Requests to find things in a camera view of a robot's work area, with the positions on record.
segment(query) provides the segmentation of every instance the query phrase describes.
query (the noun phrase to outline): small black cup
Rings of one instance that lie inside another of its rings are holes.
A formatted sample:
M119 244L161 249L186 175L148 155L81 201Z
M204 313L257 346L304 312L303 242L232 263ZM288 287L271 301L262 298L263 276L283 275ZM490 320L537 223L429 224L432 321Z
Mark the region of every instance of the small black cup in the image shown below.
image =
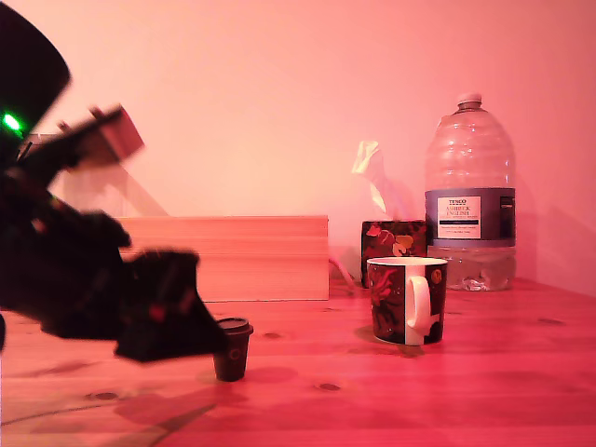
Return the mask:
M244 318L224 318L218 321L229 338L225 352L213 355L215 375L224 382L235 382L244 377L249 352L249 337L254 329Z

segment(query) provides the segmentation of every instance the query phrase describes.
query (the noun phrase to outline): white tissue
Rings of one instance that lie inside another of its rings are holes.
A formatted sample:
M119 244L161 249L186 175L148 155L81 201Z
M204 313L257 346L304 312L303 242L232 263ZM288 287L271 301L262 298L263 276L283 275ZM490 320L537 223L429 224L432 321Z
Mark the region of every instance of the white tissue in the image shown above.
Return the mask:
M371 183L372 201L391 221L403 216L403 204L395 185L385 176L383 153L378 142L360 142L353 174L362 175Z

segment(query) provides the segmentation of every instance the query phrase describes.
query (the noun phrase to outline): wood grain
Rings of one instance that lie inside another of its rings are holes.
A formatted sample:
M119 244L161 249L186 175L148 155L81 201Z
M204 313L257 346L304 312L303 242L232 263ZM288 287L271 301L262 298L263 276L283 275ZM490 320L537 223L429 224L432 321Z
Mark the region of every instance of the wood grain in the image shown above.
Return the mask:
M325 216L121 218L133 246L193 250L201 257L198 290L206 302L327 300Z
M327 302L211 303L248 318L246 377L209 357L150 366L5 313L4 446L593 446L596 302L518 280L448 292L445 339L372 335L366 291Z

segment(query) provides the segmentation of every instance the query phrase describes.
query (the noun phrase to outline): floral tissue box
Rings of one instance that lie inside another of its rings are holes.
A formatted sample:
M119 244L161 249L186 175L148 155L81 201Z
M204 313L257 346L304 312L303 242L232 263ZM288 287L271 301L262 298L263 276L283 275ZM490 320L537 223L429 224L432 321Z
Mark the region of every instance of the floral tissue box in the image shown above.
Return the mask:
M425 221L365 221L362 223L362 286L369 287L366 262L387 256L427 256Z

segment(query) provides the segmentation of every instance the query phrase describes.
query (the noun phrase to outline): mug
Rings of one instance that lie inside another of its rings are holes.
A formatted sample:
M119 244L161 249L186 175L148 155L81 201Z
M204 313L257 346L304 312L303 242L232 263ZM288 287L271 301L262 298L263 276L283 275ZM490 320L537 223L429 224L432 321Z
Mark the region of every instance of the mug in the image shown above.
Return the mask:
M402 345L440 341L447 261L388 257L369 259L367 265L374 335Z

